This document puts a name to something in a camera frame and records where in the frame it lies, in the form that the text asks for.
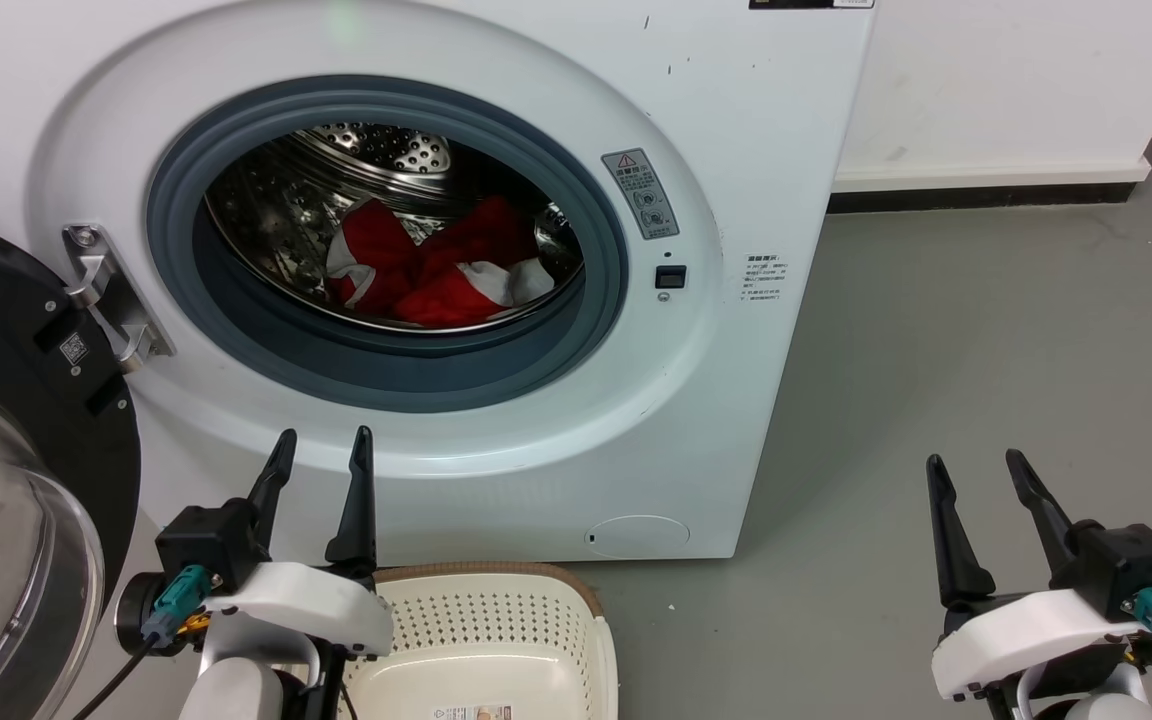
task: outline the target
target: black baseboard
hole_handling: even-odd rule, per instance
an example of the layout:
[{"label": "black baseboard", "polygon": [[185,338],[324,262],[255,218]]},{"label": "black baseboard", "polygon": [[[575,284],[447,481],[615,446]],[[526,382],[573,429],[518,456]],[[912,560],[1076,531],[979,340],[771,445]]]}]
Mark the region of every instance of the black baseboard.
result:
[{"label": "black baseboard", "polygon": [[834,192],[827,213],[905,213],[910,210],[1016,209],[1021,205],[1094,205],[1127,202],[1134,182],[946,187],[934,190]]}]

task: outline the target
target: cable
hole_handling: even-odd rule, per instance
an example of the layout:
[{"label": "cable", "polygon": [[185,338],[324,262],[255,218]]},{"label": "cable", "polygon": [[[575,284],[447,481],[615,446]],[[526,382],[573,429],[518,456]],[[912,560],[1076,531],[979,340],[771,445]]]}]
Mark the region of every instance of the cable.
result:
[{"label": "cable", "polygon": [[126,680],[128,675],[132,674],[132,670],[136,670],[136,666],[141,665],[141,660],[145,660],[145,655],[147,655],[150,649],[154,646],[157,639],[159,639],[159,634],[151,632],[150,637],[146,637],[145,642],[141,643],[141,647],[137,647],[136,652],[132,653],[132,659],[128,660],[127,665],[123,665],[123,669],[119,670],[109,683],[105,683],[105,688],[101,688],[101,691],[96,694],[96,697],[93,697],[85,707],[79,710],[77,715],[74,715],[74,720],[88,720],[88,717],[90,717],[92,712],[96,712],[97,707],[100,707],[100,703],[105,702],[106,698],[108,698],[109,695],[118,689],[118,685],[122,684],[123,680]]},{"label": "cable", "polygon": [[353,710],[353,702],[349,702],[349,691],[348,688],[344,687],[344,683],[340,684],[340,697],[344,698],[344,706],[349,708],[349,717],[351,717],[353,720],[358,720],[357,712]]}]

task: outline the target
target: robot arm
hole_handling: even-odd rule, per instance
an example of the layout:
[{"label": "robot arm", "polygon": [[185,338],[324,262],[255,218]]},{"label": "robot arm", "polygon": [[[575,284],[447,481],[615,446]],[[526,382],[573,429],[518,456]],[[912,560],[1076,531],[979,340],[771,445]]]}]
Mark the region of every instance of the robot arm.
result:
[{"label": "robot arm", "polygon": [[[975,559],[940,456],[927,461],[945,634],[932,653],[946,700],[984,700],[998,720],[1152,719],[1140,675],[1152,667],[1152,529],[1070,523],[1020,450],[1007,468],[1033,516],[1047,591],[995,594]],[[1030,702],[1083,696],[1034,714]]]},{"label": "robot arm", "polygon": [[[358,429],[338,537],[321,568],[270,560],[294,454],[296,433],[286,430],[248,498],[182,510],[156,538],[165,573],[137,575],[120,597],[124,651],[143,652],[152,643],[151,655],[175,655],[187,644],[202,652],[184,720],[334,720],[348,662],[391,651],[393,619],[372,579],[371,432]],[[164,591],[164,579],[173,577]],[[191,623],[175,632],[187,617]]]}]

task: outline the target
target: qr code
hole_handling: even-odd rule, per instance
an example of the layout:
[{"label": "qr code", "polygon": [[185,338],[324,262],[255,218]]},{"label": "qr code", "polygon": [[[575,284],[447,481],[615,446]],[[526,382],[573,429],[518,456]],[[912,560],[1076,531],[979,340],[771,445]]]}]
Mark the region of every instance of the qr code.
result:
[{"label": "qr code", "polygon": [[65,359],[69,361],[70,365],[77,365],[78,361],[88,356],[88,343],[83,342],[83,338],[78,338],[78,333],[74,333],[60,343],[60,351],[63,353]]}]

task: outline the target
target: white wall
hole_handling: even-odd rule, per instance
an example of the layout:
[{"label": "white wall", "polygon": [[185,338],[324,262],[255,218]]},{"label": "white wall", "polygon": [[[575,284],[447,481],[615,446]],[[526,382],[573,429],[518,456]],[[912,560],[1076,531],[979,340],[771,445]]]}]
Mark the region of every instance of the white wall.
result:
[{"label": "white wall", "polygon": [[1152,0],[878,0],[836,191],[1138,181]]}]

